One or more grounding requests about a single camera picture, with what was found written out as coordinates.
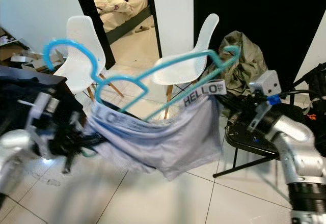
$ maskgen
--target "white plastic chair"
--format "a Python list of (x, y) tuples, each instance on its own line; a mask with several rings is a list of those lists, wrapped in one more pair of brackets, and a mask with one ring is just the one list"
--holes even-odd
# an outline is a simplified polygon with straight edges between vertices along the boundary
[[(93, 21), (89, 16), (73, 16), (67, 21), (67, 38), (83, 44), (93, 53), (98, 60), (97, 75), (105, 79), (101, 74), (105, 66), (105, 54), (97, 38)], [(92, 64), (79, 50), (68, 46), (68, 58), (64, 64), (55, 72), (55, 75), (67, 78), (66, 84), (73, 94), (80, 93), (87, 89), (90, 97), (94, 100), (94, 95), (90, 86), (93, 80), (90, 76)], [(112, 84), (109, 84), (121, 97), (123, 94)]]
[[(210, 14), (206, 18), (205, 22), (203, 23), (200, 29), (197, 44), (193, 50), (186, 53), (163, 57), (158, 61), (156, 61), (155, 66), (168, 62), (171, 59), (174, 59), (181, 55), (185, 55), (187, 53), (207, 50), (209, 46), (210, 38), (219, 20), (220, 18), (217, 14)], [(207, 56), (186, 60), (181, 63), (156, 71), (152, 76), (152, 80), (154, 83), (159, 85), (168, 85), (167, 96), (168, 96), (168, 102), (170, 102), (173, 85), (187, 83), (187, 82), (195, 83), (196, 80), (199, 78), (199, 76), (204, 72), (204, 69), (206, 67), (206, 62), (207, 62)], [(168, 109), (169, 108), (166, 108), (165, 117), (164, 117), (165, 119), (167, 118)]]

